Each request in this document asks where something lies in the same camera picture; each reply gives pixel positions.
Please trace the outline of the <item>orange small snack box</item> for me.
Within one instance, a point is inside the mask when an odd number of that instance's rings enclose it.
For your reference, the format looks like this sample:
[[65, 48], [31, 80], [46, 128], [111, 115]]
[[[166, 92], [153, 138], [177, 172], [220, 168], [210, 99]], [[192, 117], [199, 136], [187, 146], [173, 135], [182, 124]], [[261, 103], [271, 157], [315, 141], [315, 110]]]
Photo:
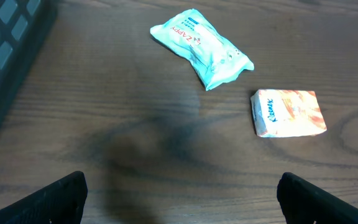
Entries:
[[259, 137], [315, 136], [327, 130], [314, 91], [259, 89], [250, 102]]

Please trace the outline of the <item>light blue wipes pack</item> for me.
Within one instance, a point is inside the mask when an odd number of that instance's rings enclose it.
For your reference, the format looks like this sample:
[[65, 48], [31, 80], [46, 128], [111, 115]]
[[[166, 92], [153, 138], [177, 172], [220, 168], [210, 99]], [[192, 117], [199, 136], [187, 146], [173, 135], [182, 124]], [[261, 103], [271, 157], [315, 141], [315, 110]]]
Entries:
[[249, 57], [221, 36], [196, 9], [185, 10], [151, 27], [150, 34], [188, 60], [207, 91], [236, 80], [243, 70], [254, 70]]

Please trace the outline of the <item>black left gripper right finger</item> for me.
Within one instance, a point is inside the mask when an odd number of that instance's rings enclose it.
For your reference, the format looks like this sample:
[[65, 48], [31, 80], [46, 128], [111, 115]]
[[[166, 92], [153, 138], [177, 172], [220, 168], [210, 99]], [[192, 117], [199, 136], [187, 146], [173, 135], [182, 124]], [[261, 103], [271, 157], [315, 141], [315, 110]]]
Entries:
[[287, 224], [358, 224], [358, 208], [291, 172], [282, 175], [277, 200]]

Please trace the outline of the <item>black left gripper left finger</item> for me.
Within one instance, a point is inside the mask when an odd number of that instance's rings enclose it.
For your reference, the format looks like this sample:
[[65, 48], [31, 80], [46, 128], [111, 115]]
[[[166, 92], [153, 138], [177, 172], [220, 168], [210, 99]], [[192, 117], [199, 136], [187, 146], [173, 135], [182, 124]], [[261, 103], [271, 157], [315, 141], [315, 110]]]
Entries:
[[88, 188], [75, 171], [0, 210], [0, 224], [80, 224]]

